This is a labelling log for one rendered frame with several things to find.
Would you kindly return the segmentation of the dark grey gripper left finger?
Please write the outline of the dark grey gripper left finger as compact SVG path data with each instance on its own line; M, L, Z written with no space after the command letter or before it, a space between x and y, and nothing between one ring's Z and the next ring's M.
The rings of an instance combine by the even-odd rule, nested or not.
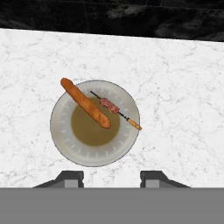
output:
M83 188L83 179L84 171L62 171L56 179L36 185L36 188Z

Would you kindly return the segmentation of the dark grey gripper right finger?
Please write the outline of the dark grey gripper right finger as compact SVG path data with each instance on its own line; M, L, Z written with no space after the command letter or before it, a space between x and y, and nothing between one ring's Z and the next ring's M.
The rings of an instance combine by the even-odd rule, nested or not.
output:
M162 171L140 171L141 188L187 188L187 185L168 179Z

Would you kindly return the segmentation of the brown baguette bread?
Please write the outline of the brown baguette bread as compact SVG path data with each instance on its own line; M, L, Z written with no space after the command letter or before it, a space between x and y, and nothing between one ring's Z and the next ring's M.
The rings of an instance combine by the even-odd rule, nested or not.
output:
M109 129L111 126L110 120L98 109L98 107L87 98L71 80L62 78L60 85L66 90L66 92L76 101L85 112L95 120L101 127Z

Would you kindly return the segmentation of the meat kebab skewer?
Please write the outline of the meat kebab skewer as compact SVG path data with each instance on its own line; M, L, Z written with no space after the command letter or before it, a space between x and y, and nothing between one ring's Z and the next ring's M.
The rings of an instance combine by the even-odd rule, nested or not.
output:
M99 95L97 95L96 93L94 93L93 91L91 91L91 94L93 94L94 96L96 96L99 100L100 100L100 104L108 109L108 111L114 115L119 115L122 116L131 126L133 126L134 128L136 128L137 130L141 130L142 127L136 123L135 121L131 120L129 117L127 117L126 115L124 115L123 113L120 112L120 109L111 101L109 101L107 98L101 98Z

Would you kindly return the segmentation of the grey plate with brown centre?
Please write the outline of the grey plate with brown centre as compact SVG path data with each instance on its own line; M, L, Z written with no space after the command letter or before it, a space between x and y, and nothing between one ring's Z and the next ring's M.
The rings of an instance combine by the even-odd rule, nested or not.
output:
M130 151L139 130L122 116L110 113L91 91L107 98L121 113L140 125L135 101L122 87L105 80L89 80L75 86L110 120L111 126L109 129L101 127L65 90L51 114L54 145L65 158L78 165L100 167L114 163Z

